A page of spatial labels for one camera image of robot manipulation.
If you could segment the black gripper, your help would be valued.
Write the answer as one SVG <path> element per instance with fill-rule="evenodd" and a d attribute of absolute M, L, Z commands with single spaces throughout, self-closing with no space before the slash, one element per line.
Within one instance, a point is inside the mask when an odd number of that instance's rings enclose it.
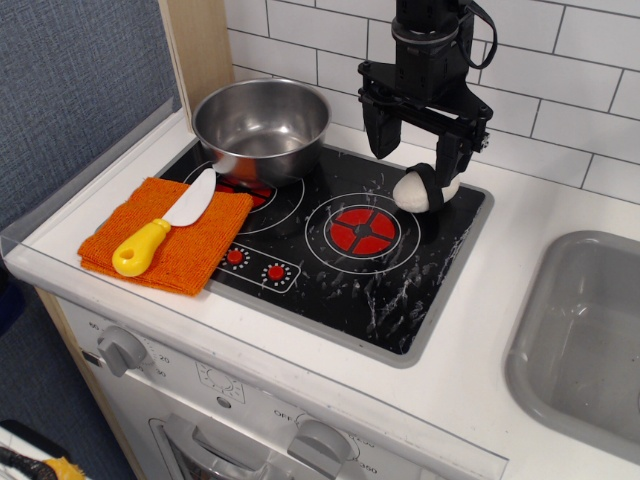
<path fill-rule="evenodd" d="M 377 159 L 392 153 L 401 140 L 402 122 L 438 135 L 436 185 L 447 187 L 464 172 L 473 151 L 489 139 L 486 124 L 493 111 L 467 85 L 471 68 L 472 17 L 449 17 L 425 32 L 410 30 L 404 20 L 392 22 L 395 61 L 364 61 L 359 90 L 370 149 Z"/>

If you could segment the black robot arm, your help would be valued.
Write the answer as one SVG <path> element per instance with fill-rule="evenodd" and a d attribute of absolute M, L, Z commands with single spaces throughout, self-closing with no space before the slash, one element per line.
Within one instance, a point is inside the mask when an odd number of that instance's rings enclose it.
<path fill-rule="evenodd" d="M 487 145 L 492 109 L 468 84 L 470 70 L 493 60 L 493 42 L 481 63 L 471 58 L 474 23 L 495 25 L 474 1 L 399 1 L 391 25 L 392 63 L 364 61 L 359 101 L 369 145 L 378 159 L 393 152 L 408 123 L 437 136 L 434 182 L 448 186 Z"/>

